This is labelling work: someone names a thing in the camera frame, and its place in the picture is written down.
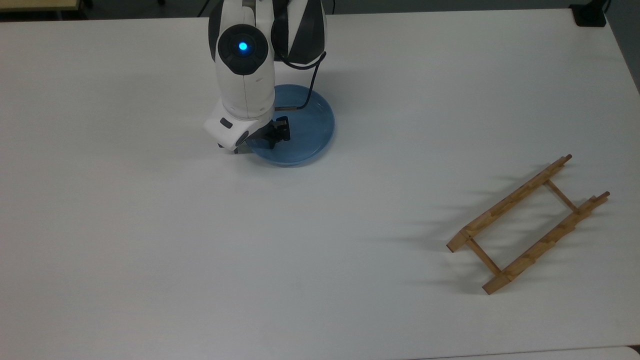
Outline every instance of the gray floor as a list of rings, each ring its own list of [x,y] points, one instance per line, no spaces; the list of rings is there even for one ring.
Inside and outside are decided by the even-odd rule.
[[[203,16],[219,0],[211,0]],[[636,87],[640,91],[640,0],[611,0],[607,18],[625,56]],[[323,0],[331,9],[331,0]],[[336,0],[335,13],[439,12],[461,10],[504,10],[567,8],[586,0]],[[156,17],[195,17],[205,0],[93,0],[86,9],[89,19],[142,19]]]

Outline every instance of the wooden rack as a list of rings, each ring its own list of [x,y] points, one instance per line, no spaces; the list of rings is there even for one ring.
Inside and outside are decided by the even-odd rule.
[[[520,275],[526,268],[533,265],[542,254],[544,254],[548,249],[551,249],[564,235],[572,232],[575,229],[576,224],[587,218],[591,214],[592,210],[607,201],[607,197],[610,195],[609,192],[605,192],[598,197],[591,197],[582,205],[576,206],[560,191],[560,189],[557,188],[557,186],[551,181],[551,177],[556,175],[564,167],[564,164],[569,161],[569,159],[571,159],[571,155],[559,158],[545,170],[542,170],[538,175],[534,176],[513,193],[509,194],[509,196],[502,199],[496,205],[492,206],[489,210],[485,211],[482,215],[463,227],[447,244],[447,247],[451,252],[455,252],[460,249],[464,244],[468,245],[471,250],[478,255],[480,260],[482,260],[482,262],[489,268],[489,270],[493,272],[493,279],[483,286],[483,289],[487,294],[491,295],[513,281],[513,279],[518,277],[518,275]],[[544,235],[542,239],[538,240],[538,242],[525,251],[524,254],[518,256],[518,258],[511,264],[501,270],[493,260],[489,258],[489,255],[484,252],[480,245],[477,244],[474,240],[474,236],[486,229],[491,225],[491,223],[516,206],[516,204],[529,196],[542,184],[547,185],[554,193],[556,193],[556,195],[558,195],[558,197],[572,210],[572,213]]]

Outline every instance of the white table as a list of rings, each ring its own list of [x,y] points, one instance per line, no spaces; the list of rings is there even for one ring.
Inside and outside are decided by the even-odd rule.
[[[206,19],[0,24],[0,359],[409,359],[640,340],[640,97],[569,10],[338,15],[303,167],[218,149]],[[309,72],[277,70],[306,85]],[[447,241],[560,156],[610,201],[494,295]],[[499,266],[567,214],[478,241]]]

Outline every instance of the blue plate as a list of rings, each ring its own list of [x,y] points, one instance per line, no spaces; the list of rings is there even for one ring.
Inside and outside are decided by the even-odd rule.
[[[300,85],[276,86],[275,106],[300,106],[307,100],[309,88]],[[291,140],[278,142],[273,150],[263,139],[247,140],[246,143],[261,158],[278,165],[299,165],[319,156],[331,142],[335,119],[331,106],[317,92],[311,93],[309,103],[302,110],[276,111],[278,117],[289,118]]]

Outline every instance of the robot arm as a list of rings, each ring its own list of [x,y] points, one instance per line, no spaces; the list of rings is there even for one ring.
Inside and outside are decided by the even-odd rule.
[[[220,99],[205,128],[234,150],[269,126],[274,113],[274,60],[308,64],[324,51],[320,0],[223,0],[209,18],[209,47]]]

